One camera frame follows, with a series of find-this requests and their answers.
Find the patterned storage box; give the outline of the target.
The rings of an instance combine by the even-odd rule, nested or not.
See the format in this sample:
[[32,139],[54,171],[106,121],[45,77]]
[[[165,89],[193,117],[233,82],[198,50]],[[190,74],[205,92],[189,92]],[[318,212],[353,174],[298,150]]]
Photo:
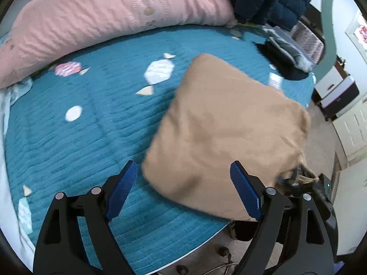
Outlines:
[[291,38],[303,49],[315,64],[323,57],[325,44],[303,22],[298,21],[290,31]]

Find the teal quilted bedspread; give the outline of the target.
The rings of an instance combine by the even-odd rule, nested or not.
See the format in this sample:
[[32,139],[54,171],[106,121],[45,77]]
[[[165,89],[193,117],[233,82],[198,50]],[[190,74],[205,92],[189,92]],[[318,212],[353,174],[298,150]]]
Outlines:
[[[15,206],[27,204],[35,246],[54,195],[82,195],[102,186],[131,160],[137,178],[109,227],[136,274],[148,274],[185,256],[230,220],[177,204],[143,177],[142,163],[193,59],[213,55],[269,86],[270,63],[258,50],[259,29],[199,25],[164,27],[123,36],[67,56],[85,74],[38,70],[31,89],[10,109],[4,143]],[[313,76],[284,80],[280,91],[305,106]]]

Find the white black box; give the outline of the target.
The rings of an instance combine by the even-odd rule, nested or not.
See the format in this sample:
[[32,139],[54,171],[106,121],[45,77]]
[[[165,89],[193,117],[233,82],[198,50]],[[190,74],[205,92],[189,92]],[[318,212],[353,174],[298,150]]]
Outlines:
[[355,80],[335,63],[331,70],[317,81],[312,101],[318,106],[325,120],[335,120],[336,114],[359,95]]

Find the tan beige jacket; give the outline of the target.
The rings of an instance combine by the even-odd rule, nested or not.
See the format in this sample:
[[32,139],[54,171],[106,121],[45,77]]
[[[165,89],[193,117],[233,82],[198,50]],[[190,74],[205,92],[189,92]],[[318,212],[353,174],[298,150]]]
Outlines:
[[185,72],[142,163],[144,179],[177,204],[229,220],[250,215],[230,165],[272,186],[303,162],[310,116],[298,102],[202,53]]

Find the dark folded clothes pile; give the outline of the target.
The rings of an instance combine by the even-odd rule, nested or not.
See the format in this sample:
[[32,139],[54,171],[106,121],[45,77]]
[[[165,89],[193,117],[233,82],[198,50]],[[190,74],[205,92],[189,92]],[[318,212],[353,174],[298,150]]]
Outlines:
[[291,81],[306,79],[316,64],[303,48],[279,27],[265,25],[262,26],[262,31],[266,41],[256,46],[281,76]]

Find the pink quilted duvet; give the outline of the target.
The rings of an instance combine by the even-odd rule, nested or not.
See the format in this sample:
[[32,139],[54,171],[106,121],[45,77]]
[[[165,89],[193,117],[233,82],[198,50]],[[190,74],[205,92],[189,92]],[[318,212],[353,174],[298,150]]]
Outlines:
[[229,0],[32,0],[1,45],[1,86],[116,37],[173,25],[235,22]]

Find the white cabinet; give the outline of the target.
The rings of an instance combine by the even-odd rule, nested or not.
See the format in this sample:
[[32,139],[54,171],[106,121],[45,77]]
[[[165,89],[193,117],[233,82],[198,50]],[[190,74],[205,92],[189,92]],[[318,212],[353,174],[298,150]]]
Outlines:
[[333,121],[335,131],[348,160],[366,148],[366,95]]

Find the white sheet at bedside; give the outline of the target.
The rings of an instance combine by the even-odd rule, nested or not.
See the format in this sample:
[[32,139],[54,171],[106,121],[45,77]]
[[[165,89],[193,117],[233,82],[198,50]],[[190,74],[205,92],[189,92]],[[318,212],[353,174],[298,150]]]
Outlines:
[[11,106],[31,87],[32,80],[27,77],[21,82],[1,89],[1,230],[12,250],[29,271],[33,270],[35,246],[20,227],[14,209],[6,168],[4,141],[8,131]]

